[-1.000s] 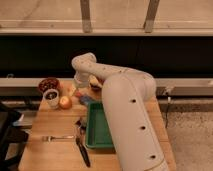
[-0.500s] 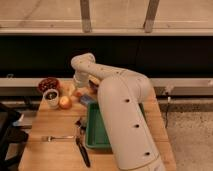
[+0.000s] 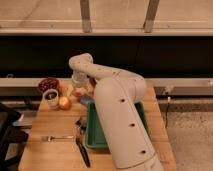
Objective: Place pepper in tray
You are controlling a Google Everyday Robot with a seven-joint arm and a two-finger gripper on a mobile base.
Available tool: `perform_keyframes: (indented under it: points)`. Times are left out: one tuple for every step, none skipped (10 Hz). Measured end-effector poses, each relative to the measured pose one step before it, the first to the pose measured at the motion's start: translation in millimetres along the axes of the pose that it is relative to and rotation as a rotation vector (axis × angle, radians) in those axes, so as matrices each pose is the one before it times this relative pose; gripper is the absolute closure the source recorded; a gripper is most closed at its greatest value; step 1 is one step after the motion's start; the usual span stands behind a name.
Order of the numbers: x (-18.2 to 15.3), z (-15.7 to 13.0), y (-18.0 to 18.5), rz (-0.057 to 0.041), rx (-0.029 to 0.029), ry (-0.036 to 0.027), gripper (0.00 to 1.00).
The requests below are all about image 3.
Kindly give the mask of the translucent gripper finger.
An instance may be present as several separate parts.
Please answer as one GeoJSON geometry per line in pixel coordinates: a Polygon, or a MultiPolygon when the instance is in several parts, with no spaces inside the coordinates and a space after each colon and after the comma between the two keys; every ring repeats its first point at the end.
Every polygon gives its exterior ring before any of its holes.
{"type": "Polygon", "coordinates": [[[70,97],[71,96],[71,94],[72,94],[72,92],[73,92],[73,86],[70,84],[70,85],[68,85],[68,87],[67,87],[67,90],[66,90],[66,97],[70,97]]]}
{"type": "Polygon", "coordinates": [[[90,95],[93,95],[94,94],[94,88],[91,84],[88,84],[86,86],[86,90],[87,90],[87,93],[90,94],[90,95]]]}

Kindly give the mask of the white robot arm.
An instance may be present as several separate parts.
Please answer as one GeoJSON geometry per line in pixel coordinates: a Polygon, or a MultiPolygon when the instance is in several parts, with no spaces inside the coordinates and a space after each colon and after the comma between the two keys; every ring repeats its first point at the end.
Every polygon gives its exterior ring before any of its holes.
{"type": "Polygon", "coordinates": [[[135,104],[146,95],[146,80],[124,69],[93,63],[89,53],[69,59],[74,87],[97,80],[94,102],[117,171],[164,171],[135,104]]]}

